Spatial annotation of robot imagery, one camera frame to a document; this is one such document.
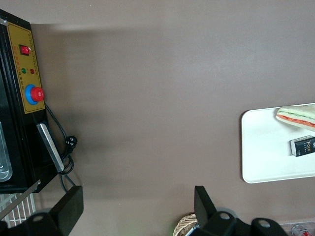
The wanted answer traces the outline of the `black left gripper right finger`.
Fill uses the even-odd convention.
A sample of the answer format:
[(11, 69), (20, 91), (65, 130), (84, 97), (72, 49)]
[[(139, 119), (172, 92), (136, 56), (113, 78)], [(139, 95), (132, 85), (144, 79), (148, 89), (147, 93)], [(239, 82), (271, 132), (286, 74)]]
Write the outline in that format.
[(195, 236), (285, 236), (274, 220), (255, 218), (247, 224), (227, 211), (216, 209), (204, 186), (194, 189), (194, 213), (199, 228)]

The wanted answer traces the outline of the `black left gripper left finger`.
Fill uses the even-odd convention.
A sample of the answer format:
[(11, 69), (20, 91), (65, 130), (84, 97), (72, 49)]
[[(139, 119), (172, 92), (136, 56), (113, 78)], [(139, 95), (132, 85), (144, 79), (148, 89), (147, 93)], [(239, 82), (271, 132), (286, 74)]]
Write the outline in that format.
[(83, 187), (74, 186), (49, 212), (36, 213), (18, 226), (0, 222), (2, 236), (68, 236), (84, 211)]

